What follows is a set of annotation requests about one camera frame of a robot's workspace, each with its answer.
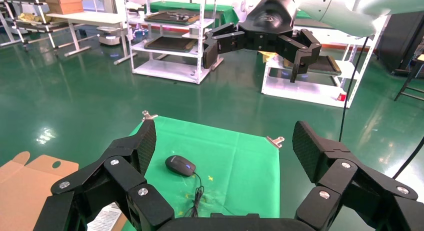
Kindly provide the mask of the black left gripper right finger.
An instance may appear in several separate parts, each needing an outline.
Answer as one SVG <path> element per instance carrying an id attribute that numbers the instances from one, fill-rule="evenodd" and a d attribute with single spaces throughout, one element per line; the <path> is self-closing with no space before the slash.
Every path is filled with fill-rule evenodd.
<path id="1" fill-rule="evenodd" d="M 421 231 L 424 205 L 411 187 L 363 164 L 343 143 L 326 139 L 297 121 L 292 147 L 314 188 L 295 218 L 327 231 L 343 207 L 377 231 Z"/>

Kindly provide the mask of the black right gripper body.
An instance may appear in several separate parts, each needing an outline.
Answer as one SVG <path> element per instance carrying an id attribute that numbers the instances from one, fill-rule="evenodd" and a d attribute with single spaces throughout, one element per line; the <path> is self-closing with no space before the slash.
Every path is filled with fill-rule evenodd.
<path id="1" fill-rule="evenodd" d="M 282 53 L 293 35 L 297 6 L 294 0 L 260 0 L 238 24 L 244 32 L 243 48 L 247 50 Z"/>

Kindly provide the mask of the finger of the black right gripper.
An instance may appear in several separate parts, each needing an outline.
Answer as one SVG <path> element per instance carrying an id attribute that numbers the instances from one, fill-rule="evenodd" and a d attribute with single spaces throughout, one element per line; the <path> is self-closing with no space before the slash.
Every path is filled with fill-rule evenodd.
<path id="1" fill-rule="evenodd" d="M 209 69 L 218 55 L 245 48 L 246 33 L 239 31 L 234 23 L 226 23 L 205 33 L 202 64 Z"/>
<path id="2" fill-rule="evenodd" d="M 306 74 L 308 67 L 317 62 L 322 45 L 308 29 L 301 29 L 295 36 L 278 37 L 278 55 L 292 63 L 290 82 L 297 75 Z"/>

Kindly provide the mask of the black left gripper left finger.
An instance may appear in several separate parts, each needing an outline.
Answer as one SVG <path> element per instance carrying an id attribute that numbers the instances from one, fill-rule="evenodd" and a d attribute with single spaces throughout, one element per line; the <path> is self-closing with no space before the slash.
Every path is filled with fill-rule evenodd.
<path id="1" fill-rule="evenodd" d="M 155 122 L 115 139 L 98 160 L 51 186 L 35 223 L 36 231 L 85 231 L 109 204 L 138 231 L 156 231 L 175 217 L 174 209 L 146 179 L 156 148 Z"/>

